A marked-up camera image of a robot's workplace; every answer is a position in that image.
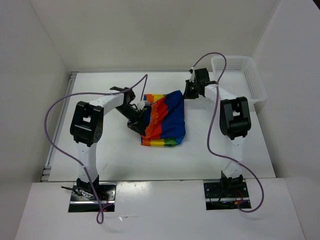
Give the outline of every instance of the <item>white wall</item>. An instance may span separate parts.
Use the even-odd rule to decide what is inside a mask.
[[[267,92],[257,107],[278,177],[286,182],[308,240],[320,222],[320,11],[281,0],[253,55]]]
[[[277,2],[31,0],[69,71],[188,70],[207,52],[251,56]]]
[[[0,0],[0,235],[15,238],[32,182],[49,144],[46,109],[62,96],[68,72],[28,0]],[[53,133],[59,115],[49,121]]]

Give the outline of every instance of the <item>black wire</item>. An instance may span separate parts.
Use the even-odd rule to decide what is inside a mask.
[[[219,199],[218,199],[218,201],[217,201],[216,203],[219,203],[219,202],[220,202],[220,200],[221,200],[221,198],[222,198],[222,193],[223,193],[223,190],[221,189],[220,197],[219,197]]]
[[[130,104],[131,107],[134,107],[135,110],[138,110],[138,107],[136,104]]]
[[[62,189],[66,189],[66,190],[69,190],[69,191],[72,191],[74,192],[75,190],[71,187],[67,187],[67,186],[61,186]]]

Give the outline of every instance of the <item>yellow stripe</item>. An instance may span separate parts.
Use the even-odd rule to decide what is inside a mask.
[[[165,94],[152,94],[154,99],[153,99],[153,102],[155,103],[156,101],[158,101],[159,99],[162,99]]]
[[[152,147],[163,147],[165,145],[164,139],[151,139],[150,141]]]

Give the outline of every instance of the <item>folded cloth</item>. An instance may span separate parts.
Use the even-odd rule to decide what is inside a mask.
[[[181,91],[169,94],[145,94],[150,106],[144,107],[145,136],[141,145],[174,147],[182,143],[186,135],[185,101]]]

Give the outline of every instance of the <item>white table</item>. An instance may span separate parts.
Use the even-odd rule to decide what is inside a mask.
[[[108,92],[113,86],[130,87],[143,77],[144,72],[78,73],[71,93]],[[184,92],[188,72],[149,72],[145,93],[163,94],[175,90]],[[143,83],[134,89],[140,100]],[[78,101],[91,101],[94,95],[74,96],[66,107],[64,121],[58,128],[55,143],[77,156],[76,144],[70,134],[71,120]],[[140,136],[127,128],[127,119],[115,109],[103,121],[103,135],[97,146],[96,165],[101,181],[155,181],[219,179],[228,160],[211,155],[206,147],[209,123],[214,103],[207,98],[185,100],[186,136],[182,145],[173,148],[141,146]],[[252,128],[243,149],[243,163],[259,178],[274,178],[275,173],[257,115],[251,106]],[[219,115],[211,133],[211,147],[226,153],[227,138],[219,128]],[[75,181],[78,164],[53,150],[49,181]],[[244,170],[245,178],[252,175]]]
[[[68,213],[70,182],[33,183],[16,240],[304,240],[284,179],[261,179],[262,207],[206,210],[203,181],[118,182],[115,212]],[[253,207],[261,199],[257,181],[247,180]]]

